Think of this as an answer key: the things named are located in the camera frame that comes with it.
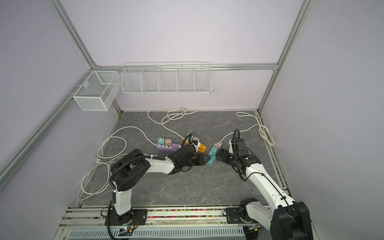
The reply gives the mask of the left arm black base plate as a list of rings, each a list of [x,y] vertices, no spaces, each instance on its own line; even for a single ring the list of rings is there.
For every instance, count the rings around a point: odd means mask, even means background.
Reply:
[[[111,209],[110,213],[107,213],[105,226],[107,226],[107,223],[110,226],[142,226],[146,224],[147,215],[147,209],[132,209],[121,216],[117,214],[115,209]]]

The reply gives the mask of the orange power strip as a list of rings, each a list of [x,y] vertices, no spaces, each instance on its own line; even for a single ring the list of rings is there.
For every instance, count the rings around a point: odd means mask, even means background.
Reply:
[[[200,148],[199,148],[199,152],[200,154],[204,154],[207,150],[207,147],[203,144],[201,144]]]

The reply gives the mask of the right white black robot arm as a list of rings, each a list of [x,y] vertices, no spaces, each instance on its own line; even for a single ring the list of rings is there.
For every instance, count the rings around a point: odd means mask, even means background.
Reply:
[[[274,240],[312,240],[308,207],[290,197],[273,180],[261,161],[247,148],[239,129],[234,130],[229,146],[229,150],[219,151],[219,160],[230,165],[243,182],[252,182],[268,204],[265,207],[255,198],[241,201],[242,219],[258,222]]]

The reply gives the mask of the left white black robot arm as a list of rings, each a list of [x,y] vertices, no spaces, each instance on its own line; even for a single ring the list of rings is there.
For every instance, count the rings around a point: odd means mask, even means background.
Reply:
[[[112,226],[127,225],[135,217],[132,207],[132,191],[145,174],[162,173],[174,175],[187,172],[192,167],[204,166],[211,157],[200,151],[201,144],[192,140],[189,134],[181,147],[166,156],[145,155],[135,149],[119,160],[110,170],[112,201],[108,209],[106,223]]]

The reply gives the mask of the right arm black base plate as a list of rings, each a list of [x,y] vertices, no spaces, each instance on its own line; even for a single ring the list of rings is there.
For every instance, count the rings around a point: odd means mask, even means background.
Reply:
[[[257,225],[268,219],[265,213],[263,214],[255,208],[250,208],[249,211],[240,207],[226,208],[223,211],[223,216],[226,217],[228,224],[237,224],[239,226]]]

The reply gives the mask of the teal power strip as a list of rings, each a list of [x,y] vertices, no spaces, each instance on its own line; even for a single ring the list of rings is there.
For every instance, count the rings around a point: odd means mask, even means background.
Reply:
[[[208,156],[207,156],[207,159],[206,159],[206,165],[208,165],[208,166],[212,166],[213,163],[214,163],[214,161],[216,160],[217,154],[216,154],[216,156],[211,156],[211,155],[210,155],[210,152],[209,152],[209,154],[208,154]]]

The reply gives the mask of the green plug from teal strip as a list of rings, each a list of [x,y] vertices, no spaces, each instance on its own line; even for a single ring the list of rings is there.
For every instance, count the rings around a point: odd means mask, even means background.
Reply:
[[[219,151],[219,149],[218,149],[216,146],[214,146],[214,147],[212,147],[212,149],[211,149],[211,151],[210,151],[210,155],[211,155],[211,156],[216,156],[216,154],[218,153],[218,151]]]

